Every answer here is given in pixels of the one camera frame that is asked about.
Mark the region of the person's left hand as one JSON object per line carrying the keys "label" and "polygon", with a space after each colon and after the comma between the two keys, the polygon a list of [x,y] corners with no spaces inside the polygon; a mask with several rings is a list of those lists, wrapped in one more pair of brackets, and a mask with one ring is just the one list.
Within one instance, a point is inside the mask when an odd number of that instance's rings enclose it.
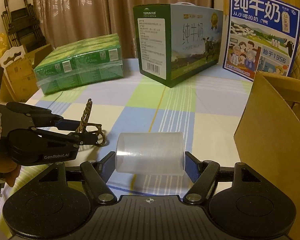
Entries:
{"label": "person's left hand", "polygon": [[4,174],[6,183],[14,187],[15,180],[19,177],[21,165],[15,163],[9,156],[0,153],[0,173]]}

